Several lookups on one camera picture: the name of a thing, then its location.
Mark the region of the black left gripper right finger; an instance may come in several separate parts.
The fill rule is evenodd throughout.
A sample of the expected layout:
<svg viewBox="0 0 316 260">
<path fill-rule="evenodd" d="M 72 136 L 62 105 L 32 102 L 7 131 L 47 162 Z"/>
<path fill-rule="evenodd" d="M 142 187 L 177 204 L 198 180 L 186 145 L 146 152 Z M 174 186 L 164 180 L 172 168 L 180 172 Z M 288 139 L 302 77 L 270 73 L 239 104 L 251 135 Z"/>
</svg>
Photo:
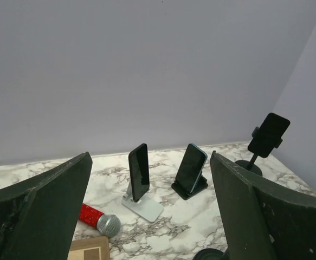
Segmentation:
<svg viewBox="0 0 316 260">
<path fill-rule="evenodd" d="M 227 240 L 223 259 L 316 259 L 316 197 L 249 172 L 213 151 Z"/>
</svg>

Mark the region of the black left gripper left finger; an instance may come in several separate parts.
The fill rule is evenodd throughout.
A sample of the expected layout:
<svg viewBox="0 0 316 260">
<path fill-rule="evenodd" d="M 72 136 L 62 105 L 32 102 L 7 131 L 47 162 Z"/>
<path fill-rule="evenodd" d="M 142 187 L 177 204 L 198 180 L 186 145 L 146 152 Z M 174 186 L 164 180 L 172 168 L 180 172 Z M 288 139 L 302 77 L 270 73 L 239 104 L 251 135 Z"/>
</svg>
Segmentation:
<svg viewBox="0 0 316 260">
<path fill-rule="evenodd" d="M 92 163 L 85 152 L 0 189 L 0 259 L 67 259 Z"/>
</svg>

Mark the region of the black round base clamp stand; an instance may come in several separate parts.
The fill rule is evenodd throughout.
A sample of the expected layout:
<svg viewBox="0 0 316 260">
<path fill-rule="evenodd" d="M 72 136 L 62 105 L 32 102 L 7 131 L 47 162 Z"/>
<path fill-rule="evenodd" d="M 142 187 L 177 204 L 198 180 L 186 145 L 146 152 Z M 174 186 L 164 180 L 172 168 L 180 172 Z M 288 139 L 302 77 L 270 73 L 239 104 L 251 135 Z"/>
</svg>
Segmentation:
<svg viewBox="0 0 316 260">
<path fill-rule="evenodd" d="M 192 260 L 229 260 L 230 254 L 228 250 L 222 252 L 217 249 L 203 249 L 196 253 Z"/>
</svg>

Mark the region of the teal phone with dark screen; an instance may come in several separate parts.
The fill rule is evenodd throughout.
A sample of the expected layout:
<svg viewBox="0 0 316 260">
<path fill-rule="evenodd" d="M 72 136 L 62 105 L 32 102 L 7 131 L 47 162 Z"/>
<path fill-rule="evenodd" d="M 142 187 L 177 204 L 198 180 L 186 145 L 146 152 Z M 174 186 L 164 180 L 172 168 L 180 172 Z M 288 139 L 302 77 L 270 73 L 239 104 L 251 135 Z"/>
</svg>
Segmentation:
<svg viewBox="0 0 316 260">
<path fill-rule="evenodd" d="M 207 154 L 195 144 L 188 144 L 175 178 L 187 192 L 194 190 L 207 157 Z"/>
</svg>

